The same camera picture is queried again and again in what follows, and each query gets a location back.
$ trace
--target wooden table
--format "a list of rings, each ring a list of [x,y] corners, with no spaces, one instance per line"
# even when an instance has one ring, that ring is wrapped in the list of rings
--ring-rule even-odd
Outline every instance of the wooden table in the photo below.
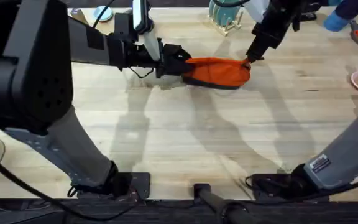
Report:
[[[291,172],[358,113],[358,91],[347,81],[358,69],[358,45],[350,28],[332,33],[322,27],[332,10],[320,10],[318,20],[302,23],[298,33],[289,30],[236,91],[185,86],[173,77],[139,80],[129,69],[73,63],[78,117],[121,171],[152,174],[150,198],[191,198],[194,183],[208,182],[224,198],[250,199],[241,184],[245,176]],[[85,9],[91,24],[92,13]],[[193,57],[243,59],[254,39],[251,18],[245,13],[242,28],[224,38],[207,13],[200,8],[150,12],[164,43],[181,44]],[[98,26],[105,33],[113,27],[113,22]],[[0,138],[7,146],[2,160],[7,168],[52,197],[66,197],[70,181],[62,171],[1,132]],[[0,175],[0,198],[23,197],[34,196]],[[332,200],[358,200],[358,189]]]

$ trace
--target cable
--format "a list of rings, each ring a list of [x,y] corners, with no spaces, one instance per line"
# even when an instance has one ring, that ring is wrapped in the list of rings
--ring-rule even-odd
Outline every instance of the cable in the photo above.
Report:
[[[148,75],[150,75],[151,73],[154,72],[154,68],[152,68],[151,71],[149,71],[146,75],[140,76],[140,75],[139,75],[137,72],[135,72],[135,70],[133,70],[131,67],[129,67],[129,69],[130,69],[131,71],[133,71],[139,78],[145,78],[145,77],[147,77]]]
[[[326,191],[320,192],[318,194],[304,196],[304,197],[298,197],[298,198],[294,198],[294,199],[283,201],[283,202],[245,201],[244,203],[250,203],[250,204],[254,204],[254,205],[265,205],[265,206],[283,205],[283,204],[288,204],[288,203],[303,202],[303,201],[306,201],[306,200],[314,200],[314,199],[321,198],[321,197],[328,197],[328,196],[336,195],[336,194],[343,193],[343,192],[346,192],[346,191],[349,191],[349,190],[353,190],[355,188],[358,188],[358,182],[356,182],[354,184],[345,185],[343,187],[339,187],[339,188],[336,188],[336,189],[326,190]]]
[[[71,186],[70,189],[67,192],[67,197],[72,198],[74,195],[78,192],[77,189],[75,189],[74,186]]]
[[[219,7],[237,7],[237,6],[241,6],[245,3],[247,3],[249,1],[250,0],[240,0],[238,2],[222,3],[222,2],[219,2],[219,0],[213,0],[213,2]]]
[[[96,28],[96,26],[98,25],[100,19],[102,18],[104,12],[106,12],[106,10],[111,6],[111,4],[114,2],[115,0],[111,0],[105,7],[104,9],[100,12],[98,18],[96,19],[96,21],[93,24],[93,28]]]
[[[105,222],[105,221],[110,221],[113,220],[115,218],[120,217],[121,215],[131,211],[132,209],[136,208],[138,205],[140,205],[140,200],[138,200],[138,202],[135,205],[131,205],[130,207],[128,207],[127,209],[121,211],[120,213],[118,213],[117,215],[113,216],[113,217],[109,217],[109,218],[95,218],[95,217],[90,217],[87,215],[83,215],[81,213],[78,213],[74,210],[72,210],[70,207],[67,207],[66,205],[62,204],[61,202],[59,202],[56,199],[53,199],[51,197],[49,197],[48,195],[45,195],[42,192],[39,192],[37,189],[29,186],[28,184],[26,184],[23,180],[20,180],[20,178],[16,177],[14,174],[12,174],[9,170],[7,170],[1,163],[0,163],[0,173],[5,176],[6,178],[8,178],[10,181],[12,181],[13,183],[17,184],[18,186],[22,187],[24,190],[34,194],[35,196],[40,197],[41,199],[45,200],[46,202],[50,202],[52,205],[57,206],[59,208],[61,208],[63,211],[74,215],[78,218],[82,218],[85,220],[90,220],[90,221],[99,221],[99,222]]]

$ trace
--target orange bag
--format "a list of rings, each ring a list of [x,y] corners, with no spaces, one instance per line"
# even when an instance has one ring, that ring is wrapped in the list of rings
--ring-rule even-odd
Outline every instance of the orange bag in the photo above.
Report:
[[[186,63],[194,66],[191,72],[182,75],[189,85],[235,90],[250,78],[251,66],[246,59],[191,58]]]

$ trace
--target sticker label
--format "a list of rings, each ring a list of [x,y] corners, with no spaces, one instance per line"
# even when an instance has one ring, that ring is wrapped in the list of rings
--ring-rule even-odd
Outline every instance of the sticker label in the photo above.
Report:
[[[313,170],[314,173],[318,173],[322,171],[325,167],[329,166],[331,164],[331,161],[328,159],[328,157],[324,154],[320,155],[315,159],[313,162],[309,164],[310,168]]]

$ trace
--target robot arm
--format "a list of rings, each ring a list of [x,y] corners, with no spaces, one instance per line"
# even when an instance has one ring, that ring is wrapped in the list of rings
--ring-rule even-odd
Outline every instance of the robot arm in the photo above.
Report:
[[[181,46],[163,46],[154,37],[146,1],[134,0],[134,6],[132,14],[117,13],[115,33],[104,35],[69,18],[58,0],[0,0],[0,130],[39,152],[85,192],[118,197],[129,183],[76,117],[71,61],[120,70],[152,67],[158,77],[189,68],[184,61],[190,55]],[[144,45],[135,44],[140,35]]]
[[[309,0],[270,0],[256,2],[251,0],[245,5],[249,14],[257,21],[252,34],[255,39],[247,51],[250,63],[260,60],[269,47],[276,49],[282,42],[289,26],[294,31],[300,29],[301,13]]]
[[[288,200],[348,187],[357,176],[358,117],[326,149],[291,174],[254,174],[251,179],[256,198],[266,200],[263,192]]]

